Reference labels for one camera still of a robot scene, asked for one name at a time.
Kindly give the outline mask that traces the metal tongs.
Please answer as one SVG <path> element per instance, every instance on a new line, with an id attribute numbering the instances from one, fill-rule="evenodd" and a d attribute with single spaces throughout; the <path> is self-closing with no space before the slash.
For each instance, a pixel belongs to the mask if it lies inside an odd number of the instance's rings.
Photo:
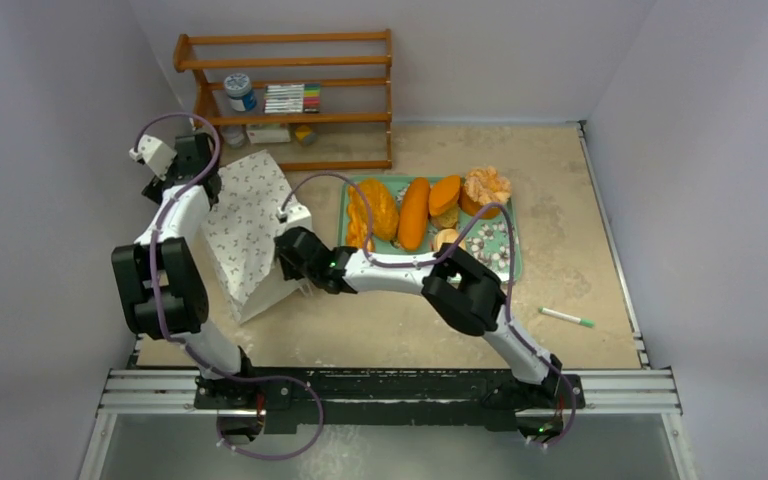
<path id="1" fill-rule="evenodd" d="M 297 287 L 298 291 L 304 296 L 304 297 L 311 297 L 314 295 L 314 289 L 307 279 L 300 279 L 297 281 Z"/>

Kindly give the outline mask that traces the orange braided fake bread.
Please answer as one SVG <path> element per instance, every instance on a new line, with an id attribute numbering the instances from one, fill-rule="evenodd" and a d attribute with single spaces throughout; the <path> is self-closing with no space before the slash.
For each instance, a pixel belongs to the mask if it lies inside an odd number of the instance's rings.
<path id="1" fill-rule="evenodd" d="M 374 239 L 367 238 L 369 233 L 369 223 L 364 205 L 350 201 L 346 209 L 346 214 L 348 224 L 347 233 L 345 235 L 345 244 L 360 249 L 362 247 L 362 242 L 367 240 L 366 249 L 369 252 L 374 252 Z"/>

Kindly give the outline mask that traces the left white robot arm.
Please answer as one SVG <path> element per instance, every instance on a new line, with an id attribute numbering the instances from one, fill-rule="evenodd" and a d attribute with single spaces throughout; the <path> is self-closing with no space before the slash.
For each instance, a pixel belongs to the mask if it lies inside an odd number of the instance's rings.
<path id="1" fill-rule="evenodd" d="M 172 146 L 148 135 L 133 158 L 158 170 L 142 194 L 158 206 L 146 230 L 116 247 L 111 263 L 125 321 L 135 334 L 164 340 L 193 359 L 206 381 L 221 380 L 232 408 L 257 399 L 258 382 L 245 352 L 209 318 L 206 286 L 191 244 L 221 190 L 214 139 L 181 135 Z"/>

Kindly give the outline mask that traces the white patterned paper bag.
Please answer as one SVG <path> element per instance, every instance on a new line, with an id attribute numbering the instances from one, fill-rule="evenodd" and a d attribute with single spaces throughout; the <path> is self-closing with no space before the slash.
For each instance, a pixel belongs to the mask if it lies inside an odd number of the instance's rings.
<path id="1" fill-rule="evenodd" d="M 276 257 L 276 213 L 302 203 L 266 150 L 221 167 L 219 174 L 219 201 L 201 231 L 231 315 L 242 325 L 298 291 L 298 280 L 284 279 Z"/>

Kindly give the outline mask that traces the orange oval fake bread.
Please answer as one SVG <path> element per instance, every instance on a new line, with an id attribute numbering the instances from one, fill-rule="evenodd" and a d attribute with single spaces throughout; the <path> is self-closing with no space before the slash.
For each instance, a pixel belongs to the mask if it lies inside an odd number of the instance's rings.
<path id="1" fill-rule="evenodd" d="M 449 175 L 437 181 L 428 197 L 429 215 L 439 217 L 458 204 L 461 192 L 461 177 Z"/>

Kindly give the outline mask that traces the long orange fake baguette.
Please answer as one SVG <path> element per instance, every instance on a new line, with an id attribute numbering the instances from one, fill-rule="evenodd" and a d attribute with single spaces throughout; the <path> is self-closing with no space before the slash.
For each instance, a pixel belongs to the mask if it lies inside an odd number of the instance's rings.
<path id="1" fill-rule="evenodd" d="M 417 177 L 402 198 L 397 240 L 406 251 L 416 251 L 427 233 L 430 189 L 427 178 Z"/>

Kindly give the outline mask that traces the small brown fake bread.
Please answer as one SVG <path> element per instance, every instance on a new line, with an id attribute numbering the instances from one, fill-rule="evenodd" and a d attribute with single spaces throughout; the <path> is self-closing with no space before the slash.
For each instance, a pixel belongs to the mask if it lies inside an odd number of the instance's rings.
<path id="1" fill-rule="evenodd" d="M 446 229 L 457 229 L 460 217 L 460 208 L 454 205 L 438 216 L 432 216 L 430 222 L 432 226 L 440 231 Z"/>

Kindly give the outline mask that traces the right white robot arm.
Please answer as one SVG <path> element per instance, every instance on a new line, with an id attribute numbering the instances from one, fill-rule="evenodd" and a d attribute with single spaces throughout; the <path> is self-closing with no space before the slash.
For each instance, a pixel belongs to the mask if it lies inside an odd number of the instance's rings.
<path id="1" fill-rule="evenodd" d="M 329 294 L 423 297 L 450 328 L 484 339 L 506 361 L 529 404 L 544 407 L 559 396 L 562 365 L 514 319 L 499 276 L 459 246 L 372 255 L 351 246 L 329 248 L 311 230 L 292 227 L 276 238 L 275 252 L 287 280 L 305 278 Z"/>

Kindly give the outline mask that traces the pale yellow fake bun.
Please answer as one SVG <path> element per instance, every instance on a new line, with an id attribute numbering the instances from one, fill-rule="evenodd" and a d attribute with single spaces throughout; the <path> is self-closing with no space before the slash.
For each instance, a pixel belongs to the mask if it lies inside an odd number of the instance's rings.
<path id="1" fill-rule="evenodd" d="M 462 250 L 466 249 L 466 244 L 463 239 L 457 242 L 460 233 L 455 229 L 443 229 L 438 231 L 431 241 L 432 250 L 434 252 L 440 252 L 444 249 L 444 244 L 457 244 Z"/>

